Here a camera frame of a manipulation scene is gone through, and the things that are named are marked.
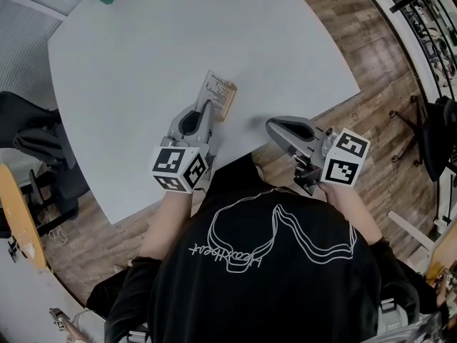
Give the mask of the black mesh office chair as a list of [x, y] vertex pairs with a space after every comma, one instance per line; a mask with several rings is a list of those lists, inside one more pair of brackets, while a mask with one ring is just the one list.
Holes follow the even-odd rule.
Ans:
[[445, 169], [457, 173], [457, 165], [451, 161], [453, 151], [457, 150], [457, 101], [441, 96], [433, 103], [426, 103], [420, 96], [413, 95], [410, 102], [416, 105], [416, 122], [398, 111], [389, 112], [390, 118], [400, 119], [413, 131], [406, 148], [392, 156], [391, 161], [399, 162], [417, 146], [419, 158], [414, 166], [423, 164], [432, 182], [437, 182]]

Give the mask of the acrylic sign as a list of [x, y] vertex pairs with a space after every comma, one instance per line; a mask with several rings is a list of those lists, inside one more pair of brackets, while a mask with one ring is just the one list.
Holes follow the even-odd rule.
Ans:
[[212, 70], [209, 70], [199, 95], [197, 96], [195, 110], [201, 111], [204, 103], [210, 100], [213, 103], [214, 114], [216, 115], [216, 113], [222, 109], [224, 102], [228, 98], [229, 83], [231, 82], [221, 79]]

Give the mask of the person's left forearm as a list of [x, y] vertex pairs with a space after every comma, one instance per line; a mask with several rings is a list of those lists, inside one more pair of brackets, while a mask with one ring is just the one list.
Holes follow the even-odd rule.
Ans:
[[181, 228], [190, 219], [191, 206], [191, 194], [166, 192], [149, 222], [149, 228], [139, 248], [139, 256], [163, 260]]

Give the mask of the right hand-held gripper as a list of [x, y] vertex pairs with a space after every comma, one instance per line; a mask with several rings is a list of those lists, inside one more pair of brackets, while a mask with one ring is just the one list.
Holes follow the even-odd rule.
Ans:
[[266, 131], [296, 160], [294, 181], [312, 195], [320, 183], [354, 187], [371, 142], [349, 129], [329, 127], [306, 153], [315, 137], [313, 122], [298, 116], [278, 116], [266, 122]]

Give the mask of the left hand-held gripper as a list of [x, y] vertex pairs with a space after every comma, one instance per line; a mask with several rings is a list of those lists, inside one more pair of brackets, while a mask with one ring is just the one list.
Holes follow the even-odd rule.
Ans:
[[191, 104], [171, 121], [168, 135], [154, 148], [151, 175], [166, 191], [192, 193], [211, 178], [216, 155], [211, 151], [214, 106], [208, 100], [201, 111]]

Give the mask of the white desk frame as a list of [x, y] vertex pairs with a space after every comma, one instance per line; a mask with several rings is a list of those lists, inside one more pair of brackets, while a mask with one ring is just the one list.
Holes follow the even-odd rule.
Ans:
[[457, 261], [457, 173], [445, 170], [437, 186], [438, 217], [434, 220], [440, 236], [432, 241], [409, 221], [388, 212], [388, 218], [410, 234], [428, 252], [428, 271], [432, 268], [449, 268]]

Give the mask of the person's right forearm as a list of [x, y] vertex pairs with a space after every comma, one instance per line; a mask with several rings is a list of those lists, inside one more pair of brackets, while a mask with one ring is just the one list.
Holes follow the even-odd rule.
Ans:
[[354, 188], [329, 183], [320, 183], [319, 187], [325, 193], [327, 202], [345, 216], [368, 245], [382, 239], [381, 230]]

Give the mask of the round wooden side table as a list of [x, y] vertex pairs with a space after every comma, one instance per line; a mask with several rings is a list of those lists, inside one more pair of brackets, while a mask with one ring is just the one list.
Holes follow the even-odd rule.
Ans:
[[0, 203], [18, 250], [37, 268], [46, 269], [46, 257], [33, 217], [11, 170], [0, 164]]

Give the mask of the black high-back office chair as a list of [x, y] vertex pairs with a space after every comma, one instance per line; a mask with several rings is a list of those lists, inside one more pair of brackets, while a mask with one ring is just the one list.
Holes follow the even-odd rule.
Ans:
[[57, 109], [41, 108], [22, 97], [0, 92], [0, 149], [15, 149], [42, 161], [65, 199], [89, 191]]

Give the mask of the black printed t-shirt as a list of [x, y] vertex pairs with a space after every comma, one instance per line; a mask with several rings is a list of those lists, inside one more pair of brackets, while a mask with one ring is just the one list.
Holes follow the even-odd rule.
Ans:
[[138, 255], [86, 306], [105, 343], [141, 324], [151, 343], [361, 343], [383, 300], [414, 323], [432, 294], [384, 237], [368, 245], [327, 198], [266, 183], [246, 155], [215, 172], [163, 260]]

